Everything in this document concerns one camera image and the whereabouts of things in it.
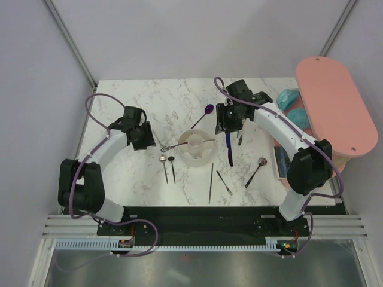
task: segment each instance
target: white bowl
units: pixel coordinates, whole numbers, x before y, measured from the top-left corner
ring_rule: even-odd
[[[200,129],[191,129],[184,132],[179,138],[178,138],[178,144],[181,144],[183,142],[187,142],[189,136],[191,135],[199,135],[203,141],[208,139],[214,139],[211,135],[209,135],[208,132]],[[213,149],[214,149],[214,141],[211,142],[202,142],[202,144],[198,143],[198,137],[193,136],[193,138],[196,140],[197,145],[180,145],[178,147],[178,151],[181,154],[181,159],[183,162],[188,164],[189,166],[198,167],[203,166],[204,164],[207,164],[212,155],[213,155]]]

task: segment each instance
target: spoon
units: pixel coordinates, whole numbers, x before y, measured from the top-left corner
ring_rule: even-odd
[[[163,163],[163,170],[165,171],[166,183],[168,183],[168,174],[166,173],[166,167],[165,167],[166,156],[165,155],[161,155],[160,156],[160,161]]]
[[[175,183],[175,174],[174,174],[174,167],[173,167],[174,157],[168,157],[168,161],[170,161],[172,163],[173,180]]]
[[[201,120],[201,119],[203,119],[203,117],[204,116],[206,116],[206,115],[208,115],[208,114],[211,114],[211,112],[214,110],[214,106],[210,103],[209,105],[207,105],[206,107],[205,107],[205,113],[203,114],[203,116],[197,121],[197,123],[199,123],[199,121]],[[197,123],[195,123],[190,129],[193,129],[196,125],[197,125]]]
[[[256,172],[258,171],[258,169],[261,166],[265,166],[266,163],[268,163],[268,161],[265,158],[263,158],[263,157],[259,158],[259,160],[258,160],[258,167],[257,167],[256,171],[253,173],[253,175],[250,177],[250,179],[246,182],[245,188],[247,188],[249,186],[250,182],[253,180],[254,175],[256,175]]]
[[[215,139],[205,139],[204,141],[202,142],[212,142],[212,141],[215,141]],[[185,145],[187,144],[187,142],[181,142],[179,143],[178,145],[170,145],[170,146],[164,146],[162,149],[161,149],[161,152],[167,152],[167,151],[170,151],[171,149],[173,148],[176,148],[180,145]]]

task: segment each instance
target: knife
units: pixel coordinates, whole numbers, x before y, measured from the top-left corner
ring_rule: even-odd
[[[232,143],[230,140],[230,133],[226,134],[226,146],[227,146],[227,157],[229,159],[229,164],[233,167],[233,154],[232,154]]]

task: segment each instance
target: pink lid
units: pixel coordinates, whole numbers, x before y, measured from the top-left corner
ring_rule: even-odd
[[[333,153],[359,157],[371,151],[378,132],[344,65],[327,57],[298,64],[296,79],[317,139],[327,139]]]

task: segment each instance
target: white wall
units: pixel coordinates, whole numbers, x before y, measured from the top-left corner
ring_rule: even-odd
[[[97,80],[293,77],[347,0],[54,0]]]
[[[0,286],[26,286],[90,86],[40,0],[0,9]]]
[[[346,183],[346,205],[362,216],[380,271],[383,270],[382,15],[381,0],[360,1],[329,54],[350,70],[378,129],[375,149],[350,161],[342,174]]]

